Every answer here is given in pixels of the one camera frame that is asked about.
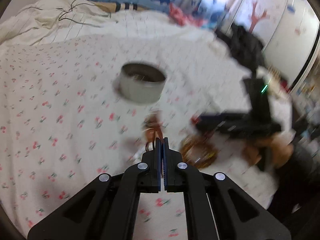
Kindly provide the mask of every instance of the bed sheet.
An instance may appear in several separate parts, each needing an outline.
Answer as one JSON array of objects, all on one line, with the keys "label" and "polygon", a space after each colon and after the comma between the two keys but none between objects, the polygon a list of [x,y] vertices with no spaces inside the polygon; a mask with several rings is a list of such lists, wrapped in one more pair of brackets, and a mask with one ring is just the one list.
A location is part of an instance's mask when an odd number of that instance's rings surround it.
[{"label": "bed sheet", "polygon": [[[58,21],[55,8],[69,9],[72,1],[42,0],[36,4],[42,10],[25,9],[0,25],[0,198],[24,235],[99,173],[123,172],[143,148],[137,139],[153,109],[162,110],[164,136],[176,150],[193,114],[249,109],[240,84],[248,72],[213,33],[172,25],[156,12],[124,11],[109,18],[88,5],[69,14],[91,25]],[[137,106],[117,93],[117,75],[130,60],[167,72],[158,103]],[[271,106],[289,129],[291,104],[272,99]],[[267,207],[276,190],[273,178],[247,166],[241,141],[225,143],[219,135],[212,140],[220,153],[202,171],[225,172]],[[187,238],[182,195],[142,194],[134,239],[171,238]]]}]

